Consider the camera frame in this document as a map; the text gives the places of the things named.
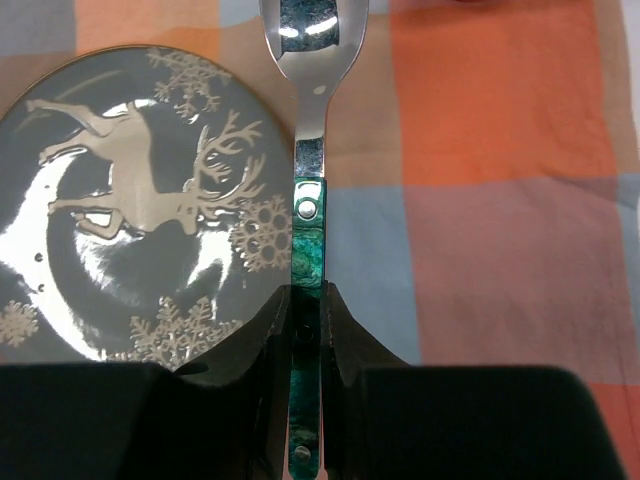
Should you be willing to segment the green handled spoon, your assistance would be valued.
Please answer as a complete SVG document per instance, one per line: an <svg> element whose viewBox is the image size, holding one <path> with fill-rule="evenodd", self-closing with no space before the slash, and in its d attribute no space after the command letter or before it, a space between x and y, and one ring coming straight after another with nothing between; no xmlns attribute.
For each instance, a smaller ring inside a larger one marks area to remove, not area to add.
<svg viewBox="0 0 640 480"><path fill-rule="evenodd" d="M356 61L369 4L351 1L262 1L269 52L295 88L291 286L292 365L288 401L288 471L317 478L321 441L321 317L325 280L325 143L329 103Z"/></svg>

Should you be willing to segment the grey reindeer plate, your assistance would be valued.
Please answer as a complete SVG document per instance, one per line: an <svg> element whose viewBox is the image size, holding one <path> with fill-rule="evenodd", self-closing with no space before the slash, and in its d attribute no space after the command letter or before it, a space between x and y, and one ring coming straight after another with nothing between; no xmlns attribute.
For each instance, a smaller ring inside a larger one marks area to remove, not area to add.
<svg viewBox="0 0 640 480"><path fill-rule="evenodd" d="M81 56L1 119L1 360L175 369L289 280L288 144L227 69Z"/></svg>

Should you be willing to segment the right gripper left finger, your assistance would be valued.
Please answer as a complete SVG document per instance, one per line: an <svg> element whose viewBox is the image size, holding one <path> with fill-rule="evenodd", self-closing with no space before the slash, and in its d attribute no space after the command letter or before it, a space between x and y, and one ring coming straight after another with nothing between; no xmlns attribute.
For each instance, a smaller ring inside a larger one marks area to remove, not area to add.
<svg viewBox="0 0 640 480"><path fill-rule="evenodd" d="M246 324L176 371L193 428L182 479L279 479L291 370L291 289L278 287Z"/></svg>

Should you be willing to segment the checkered orange blue cloth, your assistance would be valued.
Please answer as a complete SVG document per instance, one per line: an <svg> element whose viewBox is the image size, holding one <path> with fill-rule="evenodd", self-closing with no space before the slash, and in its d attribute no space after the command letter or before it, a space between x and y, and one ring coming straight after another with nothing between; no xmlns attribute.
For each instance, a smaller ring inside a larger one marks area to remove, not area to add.
<svg viewBox="0 0 640 480"><path fill-rule="evenodd" d="M293 201L296 91L260 2L5 1L1 119L81 56L182 50L278 121ZM413 479L637 478L639 163L619 3L366 2L327 112L323 285L408 365ZM175 369L1 360L2 477L182 479L194 430L175 373L210 349Z"/></svg>

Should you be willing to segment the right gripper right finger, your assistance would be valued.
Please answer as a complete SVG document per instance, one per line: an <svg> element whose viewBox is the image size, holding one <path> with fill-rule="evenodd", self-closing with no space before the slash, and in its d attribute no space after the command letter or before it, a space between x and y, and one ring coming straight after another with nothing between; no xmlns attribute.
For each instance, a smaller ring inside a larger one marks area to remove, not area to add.
<svg viewBox="0 0 640 480"><path fill-rule="evenodd" d="M331 479L413 479L406 374L352 315L338 287L322 290L324 465Z"/></svg>

